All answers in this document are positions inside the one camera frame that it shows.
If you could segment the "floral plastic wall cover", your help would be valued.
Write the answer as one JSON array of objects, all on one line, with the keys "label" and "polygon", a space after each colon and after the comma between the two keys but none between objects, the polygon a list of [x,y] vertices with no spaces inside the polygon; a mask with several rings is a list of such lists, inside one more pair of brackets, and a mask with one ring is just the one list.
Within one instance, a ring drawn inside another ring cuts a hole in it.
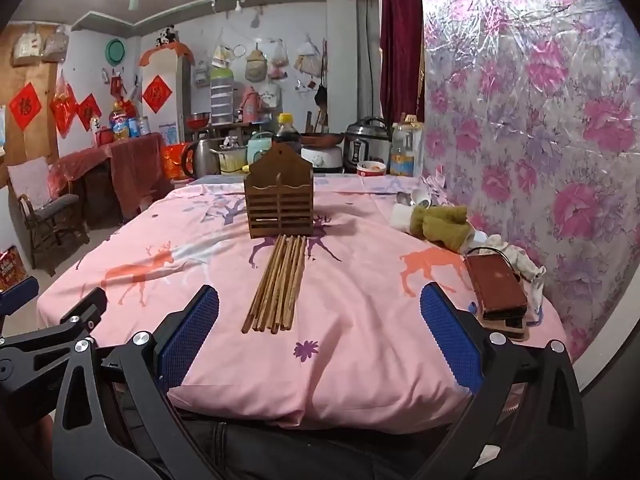
[{"label": "floral plastic wall cover", "polygon": [[422,0],[424,163],[547,270],[581,356],[639,260],[639,35],[618,0]]}]

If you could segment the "wooden chopstick holder box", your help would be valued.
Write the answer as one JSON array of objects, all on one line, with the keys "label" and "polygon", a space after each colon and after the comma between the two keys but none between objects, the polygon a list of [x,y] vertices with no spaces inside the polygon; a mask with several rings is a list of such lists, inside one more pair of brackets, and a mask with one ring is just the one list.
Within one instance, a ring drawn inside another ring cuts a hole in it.
[{"label": "wooden chopstick holder box", "polygon": [[311,236],[314,172],[288,144],[272,144],[250,165],[244,193],[251,238]]}]

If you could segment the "red cloth covered table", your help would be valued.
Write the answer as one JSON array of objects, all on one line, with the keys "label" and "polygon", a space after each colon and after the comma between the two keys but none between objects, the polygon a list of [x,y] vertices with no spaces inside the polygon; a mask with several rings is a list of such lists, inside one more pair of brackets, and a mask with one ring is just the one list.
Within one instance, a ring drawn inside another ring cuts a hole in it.
[{"label": "red cloth covered table", "polygon": [[163,137],[149,133],[138,138],[114,141],[98,148],[86,148],[59,158],[49,168],[47,184],[53,197],[58,197],[70,182],[81,179],[88,171],[108,162],[112,185],[122,215],[132,218],[145,197],[150,197],[164,180]]}]

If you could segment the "steel electric kettle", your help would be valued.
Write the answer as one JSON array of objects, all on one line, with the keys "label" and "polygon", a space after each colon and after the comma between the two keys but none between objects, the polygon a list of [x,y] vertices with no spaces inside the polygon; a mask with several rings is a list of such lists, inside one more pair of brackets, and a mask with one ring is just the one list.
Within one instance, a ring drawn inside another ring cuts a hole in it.
[{"label": "steel electric kettle", "polygon": [[217,148],[218,144],[213,139],[201,139],[189,144],[181,155],[181,168],[184,174],[194,180],[210,174],[220,174]]}]

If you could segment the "dark red curtain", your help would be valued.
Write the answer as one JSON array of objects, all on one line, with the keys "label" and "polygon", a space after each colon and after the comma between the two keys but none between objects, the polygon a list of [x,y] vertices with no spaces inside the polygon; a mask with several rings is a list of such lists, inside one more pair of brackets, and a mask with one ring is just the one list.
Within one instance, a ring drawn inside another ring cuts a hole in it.
[{"label": "dark red curtain", "polygon": [[386,122],[403,114],[424,121],[422,0],[382,0],[381,108]]}]

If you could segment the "white refrigerator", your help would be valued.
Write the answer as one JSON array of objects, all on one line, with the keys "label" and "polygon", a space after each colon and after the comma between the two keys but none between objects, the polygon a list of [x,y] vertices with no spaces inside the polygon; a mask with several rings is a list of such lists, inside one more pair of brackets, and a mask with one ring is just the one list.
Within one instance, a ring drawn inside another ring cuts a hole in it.
[{"label": "white refrigerator", "polygon": [[191,50],[179,41],[146,50],[140,58],[142,115],[166,145],[186,140],[192,65]]}]

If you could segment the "mint green rice cooker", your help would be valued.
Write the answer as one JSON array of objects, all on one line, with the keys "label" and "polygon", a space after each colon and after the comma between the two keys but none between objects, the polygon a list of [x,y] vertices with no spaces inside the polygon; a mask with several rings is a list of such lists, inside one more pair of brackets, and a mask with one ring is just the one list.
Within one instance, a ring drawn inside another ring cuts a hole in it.
[{"label": "mint green rice cooker", "polygon": [[264,156],[271,148],[272,133],[269,131],[255,132],[247,142],[246,160],[251,165],[255,160]]}]

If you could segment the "wooden chopstick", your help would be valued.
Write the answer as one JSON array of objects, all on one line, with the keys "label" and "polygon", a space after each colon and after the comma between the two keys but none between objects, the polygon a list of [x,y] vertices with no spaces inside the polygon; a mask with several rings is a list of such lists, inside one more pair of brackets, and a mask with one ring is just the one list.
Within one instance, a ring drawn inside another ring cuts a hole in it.
[{"label": "wooden chopstick", "polygon": [[260,305],[259,313],[258,315],[256,315],[254,325],[252,326],[252,329],[255,332],[263,332],[269,322],[271,304],[273,302],[274,295],[276,294],[277,279],[282,266],[284,250],[285,241],[282,245],[278,261],[273,263],[270,278],[267,282],[267,287],[264,294],[262,295],[262,304]]},{"label": "wooden chopstick", "polygon": [[245,321],[242,325],[241,328],[241,333],[242,334],[247,334],[250,329],[252,328],[252,326],[254,325],[255,322],[255,318],[256,315],[258,315],[259,313],[259,309],[260,309],[260,305],[262,304],[262,295],[265,292],[265,289],[267,287],[267,282],[269,281],[270,278],[270,274],[271,274],[271,270],[273,267],[273,263],[278,261],[279,258],[279,254],[282,248],[282,245],[285,241],[285,236],[284,235],[279,235],[277,240],[276,240],[276,244],[274,244],[274,248],[273,251],[271,253],[271,256],[269,257],[268,263],[266,265],[265,271],[262,274],[262,278],[260,279],[260,282],[258,284],[258,287],[256,289],[252,304],[250,305],[250,310],[248,310],[247,312],[247,316],[245,318]]},{"label": "wooden chopstick", "polygon": [[304,261],[306,237],[301,236],[296,240],[294,248],[294,258],[291,270],[291,279],[288,282],[288,296],[286,296],[286,303],[283,311],[283,328],[289,330],[293,324],[293,312],[295,298],[297,295],[298,282],[302,275],[302,266]]},{"label": "wooden chopstick", "polygon": [[275,335],[279,331],[280,325],[282,323],[283,309],[286,294],[288,293],[288,279],[291,275],[291,268],[297,250],[298,241],[298,236],[290,236],[285,241],[282,266],[277,279],[276,294],[274,295],[274,300],[276,300],[276,303],[273,307],[272,317],[269,325],[270,333],[272,333],[273,335]]}]

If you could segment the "clear cooking oil bottle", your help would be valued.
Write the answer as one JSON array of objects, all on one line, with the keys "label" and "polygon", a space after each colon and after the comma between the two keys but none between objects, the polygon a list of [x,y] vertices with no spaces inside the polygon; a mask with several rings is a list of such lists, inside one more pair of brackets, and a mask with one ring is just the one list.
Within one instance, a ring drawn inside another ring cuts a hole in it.
[{"label": "clear cooking oil bottle", "polygon": [[423,124],[416,115],[405,115],[393,124],[390,148],[390,174],[397,177],[417,177],[422,156]]}]

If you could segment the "soy sauce bottle yellow cap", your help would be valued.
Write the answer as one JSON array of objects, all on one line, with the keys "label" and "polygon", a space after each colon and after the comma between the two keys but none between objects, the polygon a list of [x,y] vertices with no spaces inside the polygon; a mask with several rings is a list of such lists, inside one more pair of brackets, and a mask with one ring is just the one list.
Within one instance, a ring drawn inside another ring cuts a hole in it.
[{"label": "soy sauce bottle yellow cap", "polygon": [[294,118],[291,113],[280,113],[278,116],[278,131],[273,136],[276,143],[286,144],[292,150],[300,154],[302,150],[302,136],[294,127]]}]

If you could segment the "brown leather wallet case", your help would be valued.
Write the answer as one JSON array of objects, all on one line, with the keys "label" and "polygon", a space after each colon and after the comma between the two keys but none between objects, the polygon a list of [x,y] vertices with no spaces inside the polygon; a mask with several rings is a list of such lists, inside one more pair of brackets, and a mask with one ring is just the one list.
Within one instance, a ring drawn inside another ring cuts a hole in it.
[{"label": "brown leather wallet case", "polygon": [[528,300],[510,262],[498,252],[464,257],[480,313],[488,321],[524,318]]}]

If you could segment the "red white bowl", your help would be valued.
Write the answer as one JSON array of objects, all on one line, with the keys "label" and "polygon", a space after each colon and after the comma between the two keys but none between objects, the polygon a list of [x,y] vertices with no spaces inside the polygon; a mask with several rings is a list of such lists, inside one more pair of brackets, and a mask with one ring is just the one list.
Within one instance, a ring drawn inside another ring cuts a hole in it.
[{"label": "red white bowl", "polygon": [[365,160],[357,165],[360,177],[383,177],[386,175],[386,165],[377,160]]}]

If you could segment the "silver pressure cooker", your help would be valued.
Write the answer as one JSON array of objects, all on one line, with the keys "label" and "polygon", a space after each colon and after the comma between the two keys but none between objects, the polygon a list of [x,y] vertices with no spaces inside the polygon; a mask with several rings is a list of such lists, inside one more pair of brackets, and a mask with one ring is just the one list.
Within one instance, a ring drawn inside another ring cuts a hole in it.
[{"label": "silver pressure cooker", "polygon": [[349,125],[344,134],[343,166],[348,174],[354,174],[360,162],[390,160],[392,134],[383,118],[366,117]]}]

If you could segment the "olive green plush towel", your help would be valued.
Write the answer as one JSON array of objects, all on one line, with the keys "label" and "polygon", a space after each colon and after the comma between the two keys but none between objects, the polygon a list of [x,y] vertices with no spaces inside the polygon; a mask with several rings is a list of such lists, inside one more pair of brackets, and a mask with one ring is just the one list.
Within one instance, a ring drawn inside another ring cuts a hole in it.
[{"label": "olive green plush towel", "polygon": [[419,240],[460,252],[474,235],[465,206],[407,206],[396,204],[390,226]]}]

